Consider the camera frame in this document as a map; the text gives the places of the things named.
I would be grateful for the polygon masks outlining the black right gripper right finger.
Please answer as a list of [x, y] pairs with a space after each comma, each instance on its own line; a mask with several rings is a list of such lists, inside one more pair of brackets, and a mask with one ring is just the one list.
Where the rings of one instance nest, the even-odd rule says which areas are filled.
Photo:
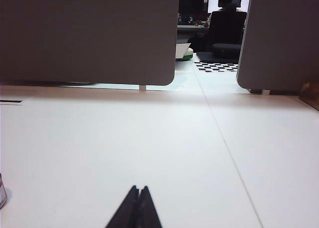
[[154, 202], [148, 186], [141, 190], [136, 213], [137, 228], [161, 228], [161, 222], [157, 214]]

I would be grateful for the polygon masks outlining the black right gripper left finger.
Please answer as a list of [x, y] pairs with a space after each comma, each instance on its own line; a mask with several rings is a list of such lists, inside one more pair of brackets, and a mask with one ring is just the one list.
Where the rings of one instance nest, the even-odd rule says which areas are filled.
[[115, 211], [106, 228], [133, 228], [139, 189], [133, 185]]

